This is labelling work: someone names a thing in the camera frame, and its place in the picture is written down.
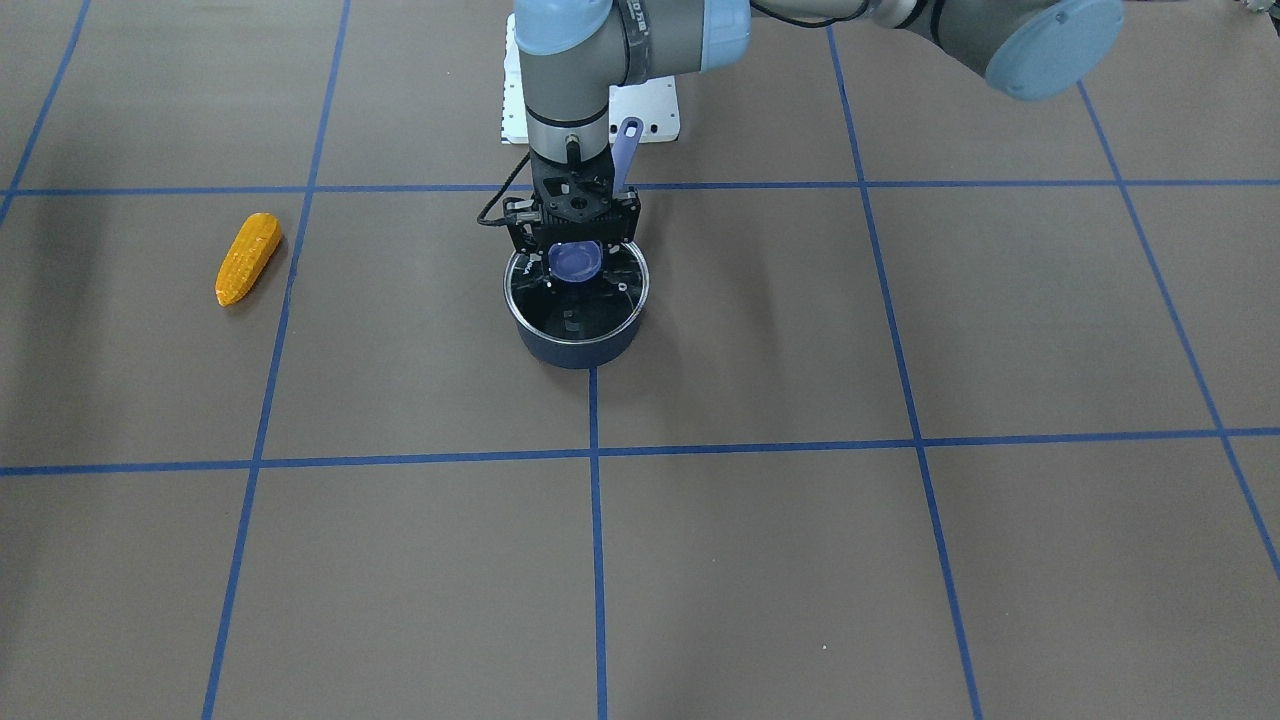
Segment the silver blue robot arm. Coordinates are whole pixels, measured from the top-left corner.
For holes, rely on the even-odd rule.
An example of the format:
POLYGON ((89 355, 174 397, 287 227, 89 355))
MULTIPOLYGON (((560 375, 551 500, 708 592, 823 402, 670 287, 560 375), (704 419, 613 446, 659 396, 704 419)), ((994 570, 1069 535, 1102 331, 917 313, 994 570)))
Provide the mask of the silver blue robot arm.
POLYGON ((517 1, 534 191, 504 200, 495 224, 518 254, 628 242, 639 202, 612 150, 612 88, 732 65, 758 15, 805 29, 872 20, 908 31, 1001 94, 1039 101, 1106 56, 1124 13, 1120 1, 517 1))

